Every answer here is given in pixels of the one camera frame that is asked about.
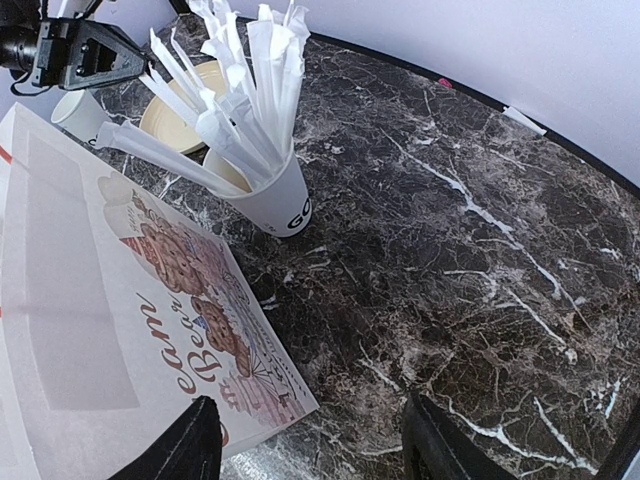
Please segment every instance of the printed illustration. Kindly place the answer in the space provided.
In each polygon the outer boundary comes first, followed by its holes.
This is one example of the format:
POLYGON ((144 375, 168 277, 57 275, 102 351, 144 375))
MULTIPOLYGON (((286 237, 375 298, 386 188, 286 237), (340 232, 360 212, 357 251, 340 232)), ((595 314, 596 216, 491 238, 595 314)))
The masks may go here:
POLYGON ((249 347, 245 345, 241 336, 232 330, 229 318, 224 313, 222 306, 218 302, 212 303, 200 300, 198 297, 191 298, 191 305, 200 315, 200 322, 196 320, 195 323, 206 330, 209 344, 219 352, 233 355, 240 374, 250 377, 249 347))
POLYGON ((172 294, 188 296, 181 303, 192 307, 193 324, 211 351, 229 355, 229 376, 219 380, 223 397, 234 392, 237 405, 227 402, 229 406, 269 426, 303 415, 299 396, 306 397, 307 390, 289 371, 265 320, 254 314, 250 294, 229 267, 224 244, 170 222, 154 197, 123 180, 114 172, 98 181, 106 200, 105 219, 150 276, 172 294))

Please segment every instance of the red stripe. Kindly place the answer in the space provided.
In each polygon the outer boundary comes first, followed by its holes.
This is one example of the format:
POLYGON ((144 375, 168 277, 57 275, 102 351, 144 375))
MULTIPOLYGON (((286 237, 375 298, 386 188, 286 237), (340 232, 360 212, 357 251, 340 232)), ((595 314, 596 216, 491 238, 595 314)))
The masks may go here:
POLYGON ((2 145, 0 145, 0 157, 9 165, 11 165, 13 158, 11 158, 11 155, 9 155, 7 151, 4 148, 2 148, 2 145))

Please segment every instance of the black object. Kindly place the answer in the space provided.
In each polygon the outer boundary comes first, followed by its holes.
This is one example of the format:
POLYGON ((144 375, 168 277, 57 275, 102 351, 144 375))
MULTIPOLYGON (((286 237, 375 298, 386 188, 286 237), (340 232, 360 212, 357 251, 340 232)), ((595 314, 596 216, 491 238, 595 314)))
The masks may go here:
POLYGON ((515 480, 415 392, 405 405, 402 446, 407 480, 515 480))
POLYGON ((173 9, 179 14, 191 13, 187 0, 169 0, 173 9))
POLYGON ((218 408, 203 396, 146 452, 109 480, 219 480, 221 461, 218 408))
POLYGON ((142 75, 148 57, 120 28, 78 18, 44 18, 38 0, 0 0, 0 67, 20 83, 64 90, 104 87, 142 75))

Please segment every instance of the white wall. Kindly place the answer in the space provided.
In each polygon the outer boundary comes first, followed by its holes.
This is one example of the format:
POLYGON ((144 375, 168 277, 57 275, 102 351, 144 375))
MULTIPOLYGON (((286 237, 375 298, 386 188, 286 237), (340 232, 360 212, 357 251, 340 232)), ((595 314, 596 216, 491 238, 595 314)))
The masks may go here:
MULTIPOLYGON (((257 0, 231 0, 255 16, 257 0)), ((285 8, 286 0, 270 3, 285 8)), ((312 31, 512 105, 640 185, 637 0, 301 0, 312 31)))
MULTIPOLYGON (((57 12, 61 4, 62 0, 50 0, 49 12, 57 12)), ((169 0, 118 0, 116 3, 104 2, 98 10, 96 20, 120 26, 133 40, 143 45, 148 41, 150 27, 159 30, 175 16, 169 0)), ((19 101, 49 120, 51 112, 64 94, 54 89, 35 98, 17 98, 9 92, 11 83, 13 80, 9 72, 0 70, 0 118, 19 101)))

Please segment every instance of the white cup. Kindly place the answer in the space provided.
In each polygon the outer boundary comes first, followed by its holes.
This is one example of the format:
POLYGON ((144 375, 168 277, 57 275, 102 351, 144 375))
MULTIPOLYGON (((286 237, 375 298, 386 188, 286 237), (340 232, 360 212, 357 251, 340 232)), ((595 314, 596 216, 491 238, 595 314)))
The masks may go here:
MULTIPOLYGON (((242 174, 214 150, 209 150, 203 166, 241 189, 250 190, 242 174)), ((311 199, 298 158, 293 152, 278 175, 260 190, 235 197, 211 193, 275 237, 296 235, 311 220, 311 199)))
POLYGON ((104 122, 111 119, 88 90, 67 93, 51 114, 51 123, 91 146, 104 122))

